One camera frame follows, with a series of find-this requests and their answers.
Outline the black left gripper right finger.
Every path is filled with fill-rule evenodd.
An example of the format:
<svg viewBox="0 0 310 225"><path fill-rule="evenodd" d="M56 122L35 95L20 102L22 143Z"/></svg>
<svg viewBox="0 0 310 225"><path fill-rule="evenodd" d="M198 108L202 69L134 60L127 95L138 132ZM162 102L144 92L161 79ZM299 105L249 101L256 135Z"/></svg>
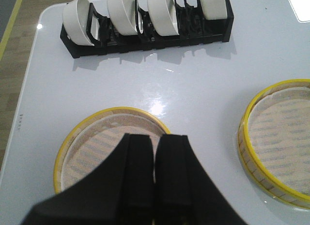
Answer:
<svg viewBox="0 0 310 225"><path fill-rule="evenodd" d="M205 172L186 135L163 135L158 143L155 224L245 224Z"/></svg>

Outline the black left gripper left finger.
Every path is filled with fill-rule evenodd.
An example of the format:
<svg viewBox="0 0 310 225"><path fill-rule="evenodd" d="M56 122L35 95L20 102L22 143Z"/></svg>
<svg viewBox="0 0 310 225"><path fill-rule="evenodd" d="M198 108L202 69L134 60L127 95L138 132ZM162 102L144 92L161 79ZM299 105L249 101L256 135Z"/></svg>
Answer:
<svg viewBox="0 0 310 225"><path fill-rule="evenodd" d="M154 154L148 135L125 134L90 174L32 207L24 225L150 225Z"/></svg>

